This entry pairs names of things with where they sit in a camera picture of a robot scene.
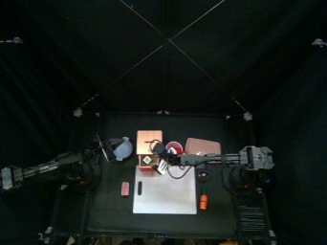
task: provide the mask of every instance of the orange bottle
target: orange bottle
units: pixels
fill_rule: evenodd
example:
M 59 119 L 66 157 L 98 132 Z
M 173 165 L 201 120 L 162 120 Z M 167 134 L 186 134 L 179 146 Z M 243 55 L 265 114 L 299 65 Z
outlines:
M 207 210 L 209 208 L 209 195 L 207 195 L 207 188 L 202 188 L 202 194 L 201 194 L 201 197 L 199 197 L 199 208 L 202 210 Z

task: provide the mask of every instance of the white board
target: white board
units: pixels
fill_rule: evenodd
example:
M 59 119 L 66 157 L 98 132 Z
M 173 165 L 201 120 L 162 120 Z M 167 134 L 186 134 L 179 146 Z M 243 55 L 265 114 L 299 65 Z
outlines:
M 179 177 L 189 168 L 171 167 L 170 173 Z M 182 179 L 171 178 L 169 173 L 161 175 L 155 171 L 140 171 L 136 167 L 134 213 L 197 214 L 194 167 Z

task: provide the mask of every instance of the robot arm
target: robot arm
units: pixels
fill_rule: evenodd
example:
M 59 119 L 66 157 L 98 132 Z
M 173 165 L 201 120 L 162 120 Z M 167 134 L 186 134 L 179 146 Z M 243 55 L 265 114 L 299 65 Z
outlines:
M 91 147 L 78 153 L 63 153 L 50 162 L 22 168 L 8 166 L 0 169 L 0 190 L 3 193 L 12 192 L 22 184 L 32 184 L 46 181 L 66 181 L 68 184 L 90 185 L 98 183 L 102 178 L 99 155 L 103 153 L 110 161 L 114 150 L 124 142 L 122 139 L 110 139 L 102 142 L 100 138 Z
M 162 143 L 156 143 L 154 154 L 163 159 L 161 164 L 155 166 L 159 174 L 165 174 L 169 165 L 191 166 L 206 168 L 207 164 L 235 164 L 246 170 L 271 169 L 274 167 L 273 150 L 269 147 L 246 146 L 238 154 L 206 154 L 205 156 L 195 154 L 177 155 L 170 153 Z

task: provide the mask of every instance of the black cable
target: black cable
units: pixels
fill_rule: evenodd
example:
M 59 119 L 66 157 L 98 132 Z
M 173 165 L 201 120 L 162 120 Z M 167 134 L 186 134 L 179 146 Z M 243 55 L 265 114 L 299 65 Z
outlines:
M 170 177 L 171 177 L 173 179 L 179 180 L 179 179 L 182 179 L 182 178 L 187 175 L 187 173 L 190 172 L 191 167 L 197 167 L 197 166 L 199 166 L 199 165 L 202 165 L 202 164 L 205 164 L 205 163 L 207 163 L 207 162 L 209 162 L 209 161 L 202 161 L 202 162 L 197 163 L 194 166 L 190 166 L 190 168 L 187 169 L 187 171 L 185 172 L 185 174 L 183 174 L 182 176 L 179 176 L 179 177 L 173 176 L 170 170 L 167 169 L 169 175 L 170 175 Z
M 193 167 L 193 166 L 190 166 L 190 168 L 187 169 L 187 171 L 185 172 L 185 174 L 183 174 L 182 176 L 179 176 L 179 177 L 173 176 L 170 170 L 167 169 L 167 172 L 169 172 L 170 177 L 171 177 L 173 179 L 175 179 L 175 180 L 182 179 L 182 178 L 187 175 L 187 173 L 190 172 L 191 167 Z

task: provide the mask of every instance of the black backdrop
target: black backdrop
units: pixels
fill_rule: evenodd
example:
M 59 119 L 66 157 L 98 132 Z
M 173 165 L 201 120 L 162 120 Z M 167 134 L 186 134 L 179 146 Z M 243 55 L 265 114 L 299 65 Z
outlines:
M 84 111 L 246 107 L 275 150 L 278 236 L 323 244 L 327 47 L 311 43 L 326 12 L 325 1 L 2 1 L 0 40 L 24 41 L 0 44 L 2 167 L 66 150 L 72 112 L 98 94 Z M 51 186 L 0 198 L 2 244 L 34 244 L 52 199 Z

